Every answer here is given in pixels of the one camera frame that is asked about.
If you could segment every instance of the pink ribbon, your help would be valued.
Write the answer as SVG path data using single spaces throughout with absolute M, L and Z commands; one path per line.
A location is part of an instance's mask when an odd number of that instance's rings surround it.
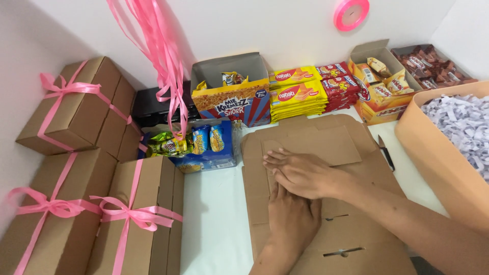
M 168 126 L 174 137 L 184 140 L 187 129 L 188 110 L 183 102 L 183 65 L 179 57 L 178 47 L 175 40 L 170 36 L 169 29 L 157 0 L 125 0 L 129 11 L 139 23 L 145 38 L 146 47 L 136 43 L 124 30 L 120 22 L 119 11 L 113 0 L 107 0 L 109 9 L 114 15 L 117 24 L 124 35 L 138 47 L 138 49 L 153 63 L 158 72 L 158 86 L 161 88 L 156 93 L 156 99 L 163 102 L 170 99 L 170 110 L 168 114 Z M 162 97 L 170 89 L 170 97 Z M 174 132 L 172 117 L 180 106 L 181 130 Z
M 29 245 L 27 246 L 27 249 L 25 250 L 22 259 L 13 275 L 22 275 L 24 273 L 25 268 L 27 267 L 27 263 L 29 262 L 29 259 L 31 257 L 32 251 L 34 250 L 34 246 L 36 245 L 37 239 L 39 238 L 39 234 L 41 233 L 41 229 L 43 228 L 44 222 L 46 221 L 46 216 L 48 213 L 51 212 L 53 215 L 60 218 L 74 217 L 80 214 L 83 210 L 88 210 L 99 215 L 102 214 L 99 206 L 85 200 L 56 200 L 56 196 L 58 195 L 58 192 L 63 185 L 63 182 L 65 181 L 66 176 L 68 175 L 68 172 L 70 171 L 77 154 L 78 153 L 70 153 L 68 161 L 66 162 L 65 167 L 63 168 L 63 171 L 61 172 L 61 175 L 56 182 L 50 201 L 47 200 L 46 195 L 30 187 L 14 188 L 8 193 L 7 199 L 10 201 L 12 201 L 13 197 L 16 195 L 26 194 L 31 196 L 38 203 L 37 205 L 19 207 L 17 210 L 17 215 L 44 212 L 43 216 L 37 223 L 34 232 L 32 233 Z
M 132 219 L 134 223 L 137 224 L 142 229 L 149 231 L 156 231 L 157 225 L 162 225 L 165 227 L 172 227 L 173 220 L 165 217 L 158 216 L 156 214 L 165 215 L 167 217 L 173 218 L 177 221 L 182 222 L 183 218 L 181 215 L 172 212 L 168 209 L 159 206 L 150 206 L 139 209 L 131 209 L 133 207 L 134 198 L 136 196 L 137 186 L 139 184 L 139 175 L 141 174 L 141 167 L 143 165 L 143 160 L 138 160 L 136 162 L 136 169 L 133 177 L 133 185 L 131 187 L 131 195 L 129 197 L 129 205 L 126 206 L 122 201 L 113 197 L 98 197 L 90 196 L 90 199 L 102 199 L 100 203 L 100 208 L 102 209 L 104 215 L 102 216 L 102 222 L 110 222 L 116 220 L 125 219 L 124 227 L 122 229 L 121 237 L 119 239 L 119 245 L 117 246 L 117 253 L 115 254 L 114 268 L 112 270 L 112 275 L 120 275 L 122 272 L 122 264 L 124 262 L 124 255 L 126 254 L 126 244 L 129 232 L 129 221 Z M 108 210 L 104 209 L 105 204 L 110 203 L 117 207 L 119 210 Z
M 60 148 L 63 148 L 67 151 L 73 151 L 74 148 L 71 148 L 70 146 L 63 144 L 53 138 L 50 138 L 45 135 L 46 129 L 51 123 L 51 121 L 54 118 L 54 115 L 58 111 L 58 108 L 61 104 L 61 101 L 63 100 L 63 97 L 69 93 L 72 92 L 83 92 L 83 93 L 92 93 L 96 94 L 100 99 L 102 99 L 105 103 L 109 105 L 109 108 L 114 110 L 116 114 L 118 114 L 123 120 L 126 121 L 126 125 L 131 124 L 138 133 L 141 133 L 139 128 L 135 123 L 133 123 L 133 119 L 131 116 L 127 117 L 125 116 L 117 107 L 115 107 L 110 99 L 108 99 L 105 95 L 103 95 L 100 92 L 100 84 L 90 84 L 90 83 L 83 83 L 83 82 L 73 82 L 75 81 L 76 76 L 80 72 L 80 70 L 85 66 L 87 61 L 82 62 L 82 64 L 78 67 L 76 72 L 73 74 L 71 79 L 66 83 L 65 78 L 60 75 L 61 78 L 61 87 L 57 87 L 54 85 L 54 77 L 50 73 L 41 73 L 40 78 L 41 78 L 41 83 L 43 85 L 43 88 L 48 90 L 48 91 L 53 91 L 52 93 L 48 93 L 44 96 L 44 98 L 51 98 L 51 97 L 58 97 L 56 101 L 54 102 L 53 106 L 51 109 L 49 109 L 49 112 L 47 112 L 46 117 L 44 118 L 41 127 L 39 128 L 39 131 L 37 132 L 37 136 L 44 139 L 45 141 L 54 144 Z

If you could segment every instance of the shredded paper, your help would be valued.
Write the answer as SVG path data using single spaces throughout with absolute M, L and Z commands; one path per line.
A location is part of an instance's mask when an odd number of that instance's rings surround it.
M 421 110 L 489 183 L 489 96 L 446 96 Z

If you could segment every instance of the white table surface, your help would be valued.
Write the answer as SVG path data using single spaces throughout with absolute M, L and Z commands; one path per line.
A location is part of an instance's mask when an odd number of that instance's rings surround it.
M 354 108 L 332 112 L 361 122 Z M 380 135 L 396 167 L 394 175 L 407 198 L 448 216 L 394 134 L 396 121 L 369 126 Z M 243 136 L 277 124 L 244 129 Z M 183 275 L 247 275 L 253 265 L 245 189 L 237 167 L 185 175 L 181 251 Z

